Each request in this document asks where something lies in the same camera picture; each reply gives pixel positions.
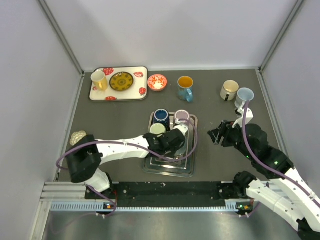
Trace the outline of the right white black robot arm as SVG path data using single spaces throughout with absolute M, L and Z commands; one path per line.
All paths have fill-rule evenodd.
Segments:
M 320 238 L 320 199 L 312 194 L 293 162 L 269 145 L 268 135 L 260 126 L 240 126 L 224 120 L 207 134 L 214 144 L 238 150 L 258 173 L 285 193 L 285 196 L 279 195 L 257 177 L 243 171 L 233 180 L 233 192 L 237 197 L 257 200 L 290 224 L 302 240 Z

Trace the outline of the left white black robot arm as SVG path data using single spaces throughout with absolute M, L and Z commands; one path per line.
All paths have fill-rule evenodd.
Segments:
M 188 131 L 185 125 L 177 125 L 163 134 L 146 133 L 131 139 L 101 140 L 84 130 L 70 137 L 71 153 L 66 158 L 71 182 L 84 183 L 94 188 L 102 198 L 109 198 L 114 191 L 110 176 L 99 167 L 122 159 L 144 159 L 149 154 L 163 156 L 179 150 Z

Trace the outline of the teal mug white inside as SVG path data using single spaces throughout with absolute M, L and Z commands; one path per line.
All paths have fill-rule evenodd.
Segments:
M 178 160 L 180 158 L 183 158 L 186 152 L 187 152 L 187 147 L 184 145 L 182 148 L 180 148 L 175 152 L 175 154 L 173 155 L 173 159 Z

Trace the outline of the purple mug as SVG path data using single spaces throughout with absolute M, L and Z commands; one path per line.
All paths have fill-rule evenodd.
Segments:
M 179 125 L 181 124 L 181 119 L 189 120 L 190 119 L 190 114 L 188 111 L 180 109 L 176 111 L 173 115 L 173 123 L 174 125 Z

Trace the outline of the light green mug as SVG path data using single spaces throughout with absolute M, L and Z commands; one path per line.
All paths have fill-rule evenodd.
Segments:
M 167 133 L 167 129 L 162 123 L 157 122 L 150 126 L 149 132 L 157 137 L 160 137 Z

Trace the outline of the dark blue mug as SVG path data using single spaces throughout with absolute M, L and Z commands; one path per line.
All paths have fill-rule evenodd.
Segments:
M 166 131 L 170 131 L 170 114 L 166 109 L 160 108 L 157 109 L 154 113 L 153 113 L 153 117 L 152 117 L 152 121 L 153 124 L 159 123 L 162 124 Z

